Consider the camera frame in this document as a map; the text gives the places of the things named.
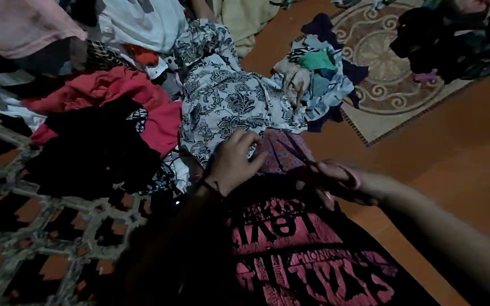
hand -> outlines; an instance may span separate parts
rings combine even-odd
[[[373,206],[384,202],[391,194],[398,192],[403,186],[392,177],[342,166],[334,160],[318,162],[316,166],[311,167],[311,170],[327,178],[327,180],[322,182],[322,185],[328,191],[325,191],[323,188],[317,189],[317,194],[327,206],[330,206],[329,203],[332,203],[332,205],[334,203],[330,193],[331,190],[345,200],[360,205]],[[355,186],[356,182],[354,182],[353,175],[350,171],[360,181],[360,185],[356,190],[351,188],[351,186]]]
[[[268,152],[259,154],[252,162],[247,160],[249,147],[260,142],[254,132],[236,129],[218,150],[211,171],[205,182],[226,197],[237,186],[251,178],[264,164]]]

clothing sleeve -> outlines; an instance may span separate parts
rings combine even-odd
[[[189,31],[183,33],[175,45],[177,59],[187,67],[213,53],[238,63],[235,44],[228,28],[207,19],[192,21]]]

decorative rug pattern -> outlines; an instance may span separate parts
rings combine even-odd
[[[372,145],[406,122],[439,105],[446,97],[471,81],[454,80],[444,85],[438,78],[427,84],[413,81],[408,59],[398,58],[389,45],[396,38],[398,17],[419,7],[422,1],[399,0],[373,10],[372,1],[364,0],[333,16],[333,32],[344,44],[344,58],[360,66],[369,66],[369,76],[356,86],[360,109],[346,98],[344,118],[367,145]]]

red garment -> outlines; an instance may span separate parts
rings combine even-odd
[[[124,66],[80,75],[45,98],[24,99],[21,103],[36,113],[63,113],[87,106],[102,106],[122,95],[143,105],[147,112],[169,103],[168,94],[159,85],[152,84],[145,73],[130,71]]]
[[[21,103],[37,113],[63,113],[88,106],[100,107],[122,95],[129,96],[148,112],[141,137],[151,149],[164,156],[177,145],[182,102],[168,104],[169,96],[162,87],[152,84],[145,73],[123,66],[78,76],[45,98],[24,99]],[[30,139],[42,145],[56,136],[42,124]]]
[[[149,112],[146,119],[145,131],[141,133],[141,138],[151,149],[160,152],[160,156],[165,156],[177,145],[181,106],[182,101],[175,101],[157,107],[153,112]]]

bracelet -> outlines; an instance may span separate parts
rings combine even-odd
[[[209,191],[211,191],[211,192],[213,192],[214,194],[218,195],[218,196],[219,196],[221,199],[226,198],[225,196],[223,196],[223,195],[221,194],[221,192],[220,192],[220,191],[216,190],[216,189],[215,189],[213,186],[211,186],[209,183],[207,183],[207,182],[205,181],[205,179],[204,179],[204,178],[202,178],[202,179],[201,179],[200,184],[202,184],[202,185],[203,185],[203,186],[205,186],[207,189],[209,189]]]

